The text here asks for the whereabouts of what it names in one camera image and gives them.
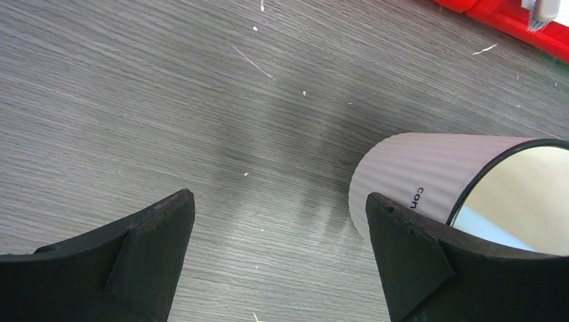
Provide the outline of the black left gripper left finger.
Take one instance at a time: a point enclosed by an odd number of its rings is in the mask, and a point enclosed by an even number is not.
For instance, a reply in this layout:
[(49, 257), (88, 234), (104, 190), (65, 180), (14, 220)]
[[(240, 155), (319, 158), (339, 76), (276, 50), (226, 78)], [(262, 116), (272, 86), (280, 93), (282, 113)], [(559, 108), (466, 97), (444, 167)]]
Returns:
[(2, 321), (166, 321), (195, 221), (180, 190), (31, 254), (1, 257)]

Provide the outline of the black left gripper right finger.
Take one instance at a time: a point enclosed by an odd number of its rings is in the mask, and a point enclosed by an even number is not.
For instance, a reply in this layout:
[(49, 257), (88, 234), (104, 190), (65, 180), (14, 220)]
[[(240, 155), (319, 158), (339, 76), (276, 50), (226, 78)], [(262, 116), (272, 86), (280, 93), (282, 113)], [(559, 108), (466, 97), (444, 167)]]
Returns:
[(369, 194), (392, 321), (567, 321), (568, 258), (497, 244)]

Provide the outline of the white enamel mug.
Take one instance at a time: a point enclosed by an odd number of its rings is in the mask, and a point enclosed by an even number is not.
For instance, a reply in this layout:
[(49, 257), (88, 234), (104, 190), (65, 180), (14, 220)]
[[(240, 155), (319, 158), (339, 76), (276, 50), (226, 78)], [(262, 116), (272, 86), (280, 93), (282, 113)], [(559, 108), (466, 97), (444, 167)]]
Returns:
[(352, 175), (348, 208), (363, 239), (371, 193), (488, 241), (568, 254), (565, 140), (397, 134), (371, 148)]

